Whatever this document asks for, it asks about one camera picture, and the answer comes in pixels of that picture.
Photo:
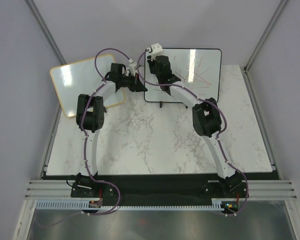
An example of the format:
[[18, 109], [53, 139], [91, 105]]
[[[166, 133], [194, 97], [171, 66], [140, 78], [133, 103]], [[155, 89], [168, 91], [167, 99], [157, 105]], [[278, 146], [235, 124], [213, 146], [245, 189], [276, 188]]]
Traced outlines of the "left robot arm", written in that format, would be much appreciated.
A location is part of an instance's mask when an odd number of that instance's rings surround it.
[[97, 180], [97, 143], [105, 122], [105, 101], [120, 88], [131, 92], [146, 92], [137, 73], [138, 65], [133, 60], [128, 68], [123, 64], [112, 63], [105, 80], [91, 94], [80, 94], [77, 99], [76, 123], [83, 132], [83, 160], [75, 182], [71, 187], [72, 198], [95, 198], [101, 194], [105, 184]]

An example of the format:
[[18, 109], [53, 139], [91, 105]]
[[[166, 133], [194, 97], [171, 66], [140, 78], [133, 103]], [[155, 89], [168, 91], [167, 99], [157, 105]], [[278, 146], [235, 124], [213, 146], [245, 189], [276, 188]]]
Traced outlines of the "black framed whiteboard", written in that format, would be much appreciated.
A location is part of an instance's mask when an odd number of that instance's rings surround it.
[[[158, 84], [158, 79], [150, 73], [146, 53], [141, 57], [140, 73], [144, 79]], [[172, 73], [180, 78], [184, 85], [201, 99], [219, 99], [222, 51], [218, 48], [163, 48], [163, 55], [168, 56]], [[162, 91], [159, 86], [144, 83], [148, 89], [144, 100], [149, 103], [181, 103]]]

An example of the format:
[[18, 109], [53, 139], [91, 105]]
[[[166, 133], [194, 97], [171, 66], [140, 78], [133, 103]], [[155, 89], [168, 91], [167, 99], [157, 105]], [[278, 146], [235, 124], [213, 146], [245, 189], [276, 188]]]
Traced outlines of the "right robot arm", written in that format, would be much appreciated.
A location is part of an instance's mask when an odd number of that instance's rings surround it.
[[201, 99], [172, 73], [169, 57], [147, 56], [149, 71], [158, 80], [158, 86], [192, 108], [192, 125], [195, 132], [203, 137], [216, 165], [219, 183], [217, 189], [224, 197], [231, 197], [240, 191], [245, 175], [233, 166], [222, 140], [221, 133], [227, 129], [225, 115], [218, 108], [214, 98]]

